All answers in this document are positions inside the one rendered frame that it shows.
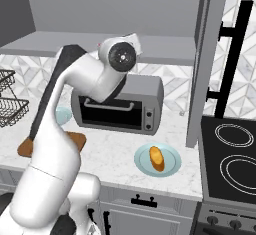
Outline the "light blue plate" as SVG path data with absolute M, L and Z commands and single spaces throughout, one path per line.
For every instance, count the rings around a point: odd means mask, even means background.
M 164 169 L 156 170 L 150 160 L 150 148 L 156 146 L 164 158 Z M 134 155 L 136 167 L 144 174 L 152 177 L 168 177 L 175 174 L 181 167 L 179 153 L 169 145 L 162 143 L 148 143 L 137 149 Z

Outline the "golden brown croissant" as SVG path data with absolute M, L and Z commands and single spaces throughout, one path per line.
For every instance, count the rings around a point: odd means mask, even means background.
M 153 168 L 159 172 L 162 172 L 165 168 L 165 162 L 161 150 L 156 146 L 152 146 L 149 149 L 149 156 Z

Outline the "grey wall cabinet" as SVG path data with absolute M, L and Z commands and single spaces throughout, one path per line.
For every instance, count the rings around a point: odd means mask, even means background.
M 199 0 L 0 0 L 0 53 L 53 57 L 137 33 L 142 63 L 191 66 Z

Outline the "brown wooden cutting board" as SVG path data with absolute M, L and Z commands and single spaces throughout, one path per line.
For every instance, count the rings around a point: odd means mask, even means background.
M 67 135 L 76 144 L 78 151 L 81 152 L 87 139 L 82 133 L 67 131 Z M 33 141 L 27 137 L 18 147 L 17 153 L 22 157 L 30 158 L 33 153 Z

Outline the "light blue bowl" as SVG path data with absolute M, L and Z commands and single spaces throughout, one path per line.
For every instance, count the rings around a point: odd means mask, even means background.
M 55 117 L 59 125 L 64 125 L 72 118 L 72 113 L 68 108 L 59 106 L 56 108 Z

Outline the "grey base cabinet door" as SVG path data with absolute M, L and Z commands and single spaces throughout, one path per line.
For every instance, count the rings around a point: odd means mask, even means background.
M 190 235 L 193 222 L 193 217 L 103 202 L 100 209 L 109 213 L 110 235 Z

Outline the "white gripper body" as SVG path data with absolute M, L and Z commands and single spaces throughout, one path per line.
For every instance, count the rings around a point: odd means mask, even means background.
M 126 42 L 123 53 L 123 60 L 126 63 L 135 62 L 137 57 L 142 54 L 141 43 L 136 33 L 124 36 Z

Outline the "grey oven front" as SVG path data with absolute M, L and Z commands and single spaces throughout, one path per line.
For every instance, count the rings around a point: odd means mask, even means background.
M 217 217 L 218 223 L 211 226 L 208 216 Z M 229 225 L 231 220 L 240 221 L 241 228 L 233 230 Z M 256 235 L 256 212 L 199 203 L 190 235 Z

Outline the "grey toaster oven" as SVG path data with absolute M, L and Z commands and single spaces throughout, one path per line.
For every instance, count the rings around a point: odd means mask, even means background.
M 91 104 L 128 107 L 131 111 L 115 111 L 88 108 L 84 106 L 86 96 L 77 90 L 71 94 L 73 117 L 80 127 L 119 131 L 134 134 L 154 135 L 160 125 L 164 98 L 162 79 L 158 76 L 127 76 L 126 83 L 120 93 L 104 104 L 90 99 Z

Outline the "black glass hob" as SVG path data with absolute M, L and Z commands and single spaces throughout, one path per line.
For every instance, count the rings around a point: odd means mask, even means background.
M 207 200 L 256 205 L 256 121 L 203 116 L 199 149 Z

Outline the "grey drawer front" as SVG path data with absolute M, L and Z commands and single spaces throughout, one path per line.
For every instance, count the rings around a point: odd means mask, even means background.
M 137 194 L 140 195 L 141 199 L 145 200 L 148 200 L 153 196 L 154 201 L 158 203 L 158 206 L 156 208 L 151 208 L 132 204 L 131 199 L 135 198 Z M 182 199 L 176 196 L 163 196 L 154 193 L 145 193 L 108 186 L 101 187 L 100 201 L 134 208 L 156 210 L 162 213 L 177 214 L 185 217 L 192 217 L 197 206 L 196 201 Z

